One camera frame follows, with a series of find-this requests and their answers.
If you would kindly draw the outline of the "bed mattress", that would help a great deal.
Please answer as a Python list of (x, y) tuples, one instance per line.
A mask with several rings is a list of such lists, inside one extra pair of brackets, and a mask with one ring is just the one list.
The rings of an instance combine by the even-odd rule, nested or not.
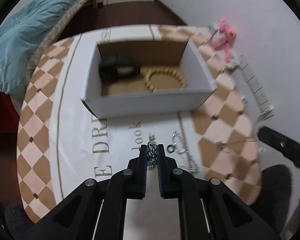
[(47, 35), (44, 37), (42, 42), (38, 45), (37, 49), (34, 51), (34, 54), (30, 57), (29, 62), (26, 68), (26, 79), (30, 81), (31, 76), (39, 63), (40, 58), (42, 57), (44, 51), (57, 41), (61, 35), (64, 28), (68, 25), (70, 20), (75, 16), (75, 14), (83, 7), (88, 4), (90, 0), (76, 0), (66, 11), (62, 14), (58, 22), (50, 29)]

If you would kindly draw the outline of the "pink panther plush toy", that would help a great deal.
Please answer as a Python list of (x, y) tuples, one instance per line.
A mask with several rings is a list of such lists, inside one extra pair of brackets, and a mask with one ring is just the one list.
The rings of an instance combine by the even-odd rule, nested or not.
[(233, 58), (230, 49), (236, 36), (237, 31), (235, 31), (235, 29), (227, 23), (226, 18), (221, 18), (218, 28), (211, 31), (211, 35), (206, 38), (205, 42), (209, 44), (213, 49), (224, 49), (224, 61), (226, 63), (230, 63)]

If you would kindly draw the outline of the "small gold earring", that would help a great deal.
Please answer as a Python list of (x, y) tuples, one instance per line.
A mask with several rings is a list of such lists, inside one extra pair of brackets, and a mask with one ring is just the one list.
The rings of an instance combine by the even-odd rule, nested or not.
[(155, 135), (150, 134), (148, 138), (149, 138), (149, 141), (154, 141), (155, 140)]

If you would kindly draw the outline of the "teal blanket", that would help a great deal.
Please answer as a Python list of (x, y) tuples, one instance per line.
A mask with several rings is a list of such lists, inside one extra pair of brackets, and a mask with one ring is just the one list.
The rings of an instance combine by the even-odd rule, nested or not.
[(22, 98), (39, 46), (78, 0), (32, 0), (0, 26), (0, 93)]

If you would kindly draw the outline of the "white power strip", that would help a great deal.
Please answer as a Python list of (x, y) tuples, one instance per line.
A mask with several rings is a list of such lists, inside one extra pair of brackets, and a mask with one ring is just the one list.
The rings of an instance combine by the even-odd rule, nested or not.
[(262, 122), (274, 116), (274, 105), (269, 100), (261, 81), (244, 55), (232, 59), (226, 66), (237, 82), (239, 96), (244, 106), (255, 119), (253, 123)]

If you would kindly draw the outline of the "white cardboard box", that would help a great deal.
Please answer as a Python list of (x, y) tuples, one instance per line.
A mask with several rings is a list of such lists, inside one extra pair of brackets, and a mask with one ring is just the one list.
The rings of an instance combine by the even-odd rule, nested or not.
[[(141, 73), (103, 82), (99, 64), (114, 54), (139, 61)], [(198, 109), (216, 88), (194, 40), (177, 30), (161, 31), (159, 37), (98, 42), (83, 81), (81, 102), (100, 119), (186, 112)]]

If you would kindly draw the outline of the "black wristband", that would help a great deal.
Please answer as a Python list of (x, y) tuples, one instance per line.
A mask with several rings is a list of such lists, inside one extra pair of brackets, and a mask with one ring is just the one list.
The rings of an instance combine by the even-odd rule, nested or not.
[(103, 82), (115, 82), (138, 76), (141, 67), (142, 64), (130, 56), (114, 54), (101, 61), (98, 72)]

